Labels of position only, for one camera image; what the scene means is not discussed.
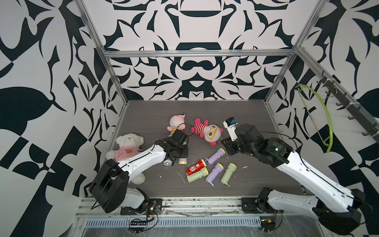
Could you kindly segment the red flashlight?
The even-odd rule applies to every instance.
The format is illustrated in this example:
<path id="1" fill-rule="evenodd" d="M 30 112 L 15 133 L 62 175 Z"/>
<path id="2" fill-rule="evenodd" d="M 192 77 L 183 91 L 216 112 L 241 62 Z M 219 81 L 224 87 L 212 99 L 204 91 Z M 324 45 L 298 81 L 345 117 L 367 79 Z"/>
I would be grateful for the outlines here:
<path id="1" fill-rule="evenodd" d="M 206 162 L 204 159 L 201 159 L 198 163 L 192 165 L 190 168 L 186 169 L 186 173 L 187 175 L 191 175 L 197 171 L 199 171 L 200 169 L 206 167 Z"/>

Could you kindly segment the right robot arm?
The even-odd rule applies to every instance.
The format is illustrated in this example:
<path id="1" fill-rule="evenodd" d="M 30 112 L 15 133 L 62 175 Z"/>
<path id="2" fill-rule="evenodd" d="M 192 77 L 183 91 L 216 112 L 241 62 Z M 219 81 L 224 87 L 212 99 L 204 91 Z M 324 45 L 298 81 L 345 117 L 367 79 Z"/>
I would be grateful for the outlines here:
<path id="1" fill-rule="evenodd" d="M 223 125 L 229 134 L 222 140 L 228 155 L 253 156 L 286 173 L 311 192 L 309 196 L 301 196 L 263 188 L 254 202 L 243 205 L 247 212 L 290 211 L 314 218 L 341 236 L 350 235 L 361 225 L 362 214 L 358 209 L 365 200 L 362 191 L 350 190 L 333 181 L 283 140 L 277 137 L 265 139 L 253 125 L 237 125 L 234 118 L 228 118 Z"/>

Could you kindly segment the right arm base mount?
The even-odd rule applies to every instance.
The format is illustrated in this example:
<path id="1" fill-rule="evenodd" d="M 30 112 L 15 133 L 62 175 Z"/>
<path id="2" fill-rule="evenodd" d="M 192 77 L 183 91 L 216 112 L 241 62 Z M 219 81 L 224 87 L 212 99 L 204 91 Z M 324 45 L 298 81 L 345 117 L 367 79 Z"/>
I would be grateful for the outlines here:
<path id="1" fill-rule="evenodd" d="M 263 188 L 259 195 L 255 197 L 248 197 L 241 199 L 241 208 L 244 213 L 282 213 L 283 210 L 274 209 L 268 204 L 268 195 L 273 191 L 271 188 Z"/>

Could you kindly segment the blue flashlight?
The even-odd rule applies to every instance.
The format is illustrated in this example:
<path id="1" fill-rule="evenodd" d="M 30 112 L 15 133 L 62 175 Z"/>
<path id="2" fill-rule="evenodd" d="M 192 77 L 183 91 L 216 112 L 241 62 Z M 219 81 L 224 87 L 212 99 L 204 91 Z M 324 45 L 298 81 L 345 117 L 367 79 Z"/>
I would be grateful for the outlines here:
<path id="1" fill-rule="evenodd" d="M 163 162 L 163 164 L 164 164 L 165 166 L 172 166 L 172 165 L 173 165 L 173 161 L 172 161 L 171 159 L 166 159 L 166 160 Z"/>

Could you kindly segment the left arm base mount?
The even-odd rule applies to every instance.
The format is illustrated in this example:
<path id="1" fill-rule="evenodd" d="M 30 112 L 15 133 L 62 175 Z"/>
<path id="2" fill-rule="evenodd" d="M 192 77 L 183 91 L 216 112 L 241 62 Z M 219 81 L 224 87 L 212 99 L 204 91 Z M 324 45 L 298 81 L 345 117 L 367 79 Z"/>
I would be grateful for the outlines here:
<path id="1" fill-rule="evenodd" d="M 125 199 L 121 203 L 120 215 L 142 215 L 156 212 L 161 213 L 163 199 L 150 198 L 143 190 L 127 189 Z"/>

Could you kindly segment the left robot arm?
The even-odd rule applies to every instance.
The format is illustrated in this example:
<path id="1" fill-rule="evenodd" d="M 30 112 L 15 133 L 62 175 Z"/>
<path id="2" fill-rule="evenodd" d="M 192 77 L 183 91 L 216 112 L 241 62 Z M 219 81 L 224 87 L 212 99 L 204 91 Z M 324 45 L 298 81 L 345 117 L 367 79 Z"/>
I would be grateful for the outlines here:
<path id="1" fill-rule="evenodd" d="M 140 189 L 128 187 L 132 179 L 150 167 L 167 160 L 188 157 L 189 136 L 180 130 L 170 137 L 157 140 L 153 146 L 126 161 L 104 162 L 90 186 L 90 193 L 105 213 L 129 207 L 142 210 L 149 197 Z"/>

